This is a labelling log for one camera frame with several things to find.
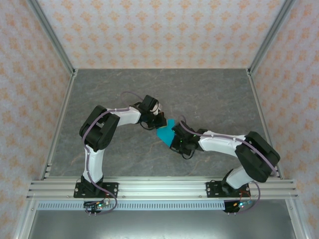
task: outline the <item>orange patterned wall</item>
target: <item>orange patterned wall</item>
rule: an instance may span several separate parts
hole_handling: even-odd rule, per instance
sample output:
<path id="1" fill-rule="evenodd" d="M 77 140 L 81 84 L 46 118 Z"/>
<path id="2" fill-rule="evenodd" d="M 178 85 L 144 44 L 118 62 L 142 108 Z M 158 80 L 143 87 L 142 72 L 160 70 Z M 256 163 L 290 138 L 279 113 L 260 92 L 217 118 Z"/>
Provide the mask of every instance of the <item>orange patterned wall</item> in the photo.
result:
<path id="1" fill-rule="evenodd" d="M 75 68 L 246 68 L 284 0 L 39 0 Z"/>
<path id="2" fill-rule="evenodd" d="M 0 2 L 0 238 L 46 160 L 69 75 L 26 0 Z"/>
<path id="3" fill-rule="evenodd" d="M 254 75 L 285 176 L 319 238 L 319 3 L 298 0 Z"/>

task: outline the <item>gray stone floor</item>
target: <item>gray stone floor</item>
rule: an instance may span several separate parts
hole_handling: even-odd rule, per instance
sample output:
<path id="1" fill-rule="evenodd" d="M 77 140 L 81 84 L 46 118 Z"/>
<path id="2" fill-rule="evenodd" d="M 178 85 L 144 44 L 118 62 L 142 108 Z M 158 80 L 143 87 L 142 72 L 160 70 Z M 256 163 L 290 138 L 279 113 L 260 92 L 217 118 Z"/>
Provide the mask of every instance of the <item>gray stone floor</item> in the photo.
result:
<path id="1" fill-rule="evenodd" d="M 84 149 L 79 129 L 96 105 L 124 108 L 122 91 L 158 99 L 167 119 L 187 118 L 193 129 L 264 136 L 244 69 L 112 69 L 79 70 L 62 124 L 50 176 L 80 176 Z M 125 95 L 129 104 L 138 99 Z M 105 176 L 224 176 L 240 165 L 237 158 L 197 151 L 184 160 L 139 125 L 118 127 L 106 149 Z"/>

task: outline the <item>blue object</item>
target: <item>blue object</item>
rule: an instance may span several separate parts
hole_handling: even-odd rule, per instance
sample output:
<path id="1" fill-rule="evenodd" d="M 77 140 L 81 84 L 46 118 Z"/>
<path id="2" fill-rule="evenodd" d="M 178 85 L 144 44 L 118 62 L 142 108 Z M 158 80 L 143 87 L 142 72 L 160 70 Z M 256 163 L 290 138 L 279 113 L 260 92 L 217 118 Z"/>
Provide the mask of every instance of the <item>blue object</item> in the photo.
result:
<path id="1" fill-rule="evenodd" d="M 167 120 L 167 126 L 157 129 L 157 136 L 168 146 L 170 147 L 171 142 L 174 139 L 174 132 L 171 130 L 175 125 L 174 119 Z"/>

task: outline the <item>enclosure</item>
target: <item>enclosure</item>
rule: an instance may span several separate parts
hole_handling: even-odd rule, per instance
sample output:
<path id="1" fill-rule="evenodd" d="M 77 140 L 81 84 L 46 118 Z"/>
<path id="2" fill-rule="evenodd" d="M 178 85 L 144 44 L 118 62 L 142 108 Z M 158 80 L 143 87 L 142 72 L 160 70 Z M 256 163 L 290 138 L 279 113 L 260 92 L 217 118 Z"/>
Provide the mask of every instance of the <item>enclosure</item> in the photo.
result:
<path id="1" fill-rule="evenodd" d="M 317 1 L 6 0 L 0 14 L 3 238 L 318 238 Z M 139 101 L 124 91 L 195 130 L 259 133 L 281 160 L 249 184 L 254 210 L 228 217 L 208 197 L 238 158 L 185 160 L 129 124 L 102 164 L 119 204 L 88 217 L 79 130 L 97 105 Z"/>

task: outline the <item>patterned wallpaper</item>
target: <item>patterned wallpaper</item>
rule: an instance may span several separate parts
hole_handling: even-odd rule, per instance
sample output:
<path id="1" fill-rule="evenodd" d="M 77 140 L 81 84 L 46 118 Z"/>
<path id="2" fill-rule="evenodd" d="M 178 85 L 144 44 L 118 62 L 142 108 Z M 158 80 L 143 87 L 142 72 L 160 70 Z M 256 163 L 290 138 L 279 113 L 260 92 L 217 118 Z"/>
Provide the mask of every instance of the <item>patterned wallpaper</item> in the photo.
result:
<path id="1" fill-rule="evenodd" d="M 75 68 L 246 68 L 284 0 L 39 0 Z"/>
<path id="2" fill-rule="evenodd" d="M 46 160 L 69 75 L 26 0 L 0 2 L 0 238 Z"/>
<path id="3" fill-rule="evenodd" d="M 319 238 L 319 4 L 298 0 L 254 75 L 285 176 Z"/>

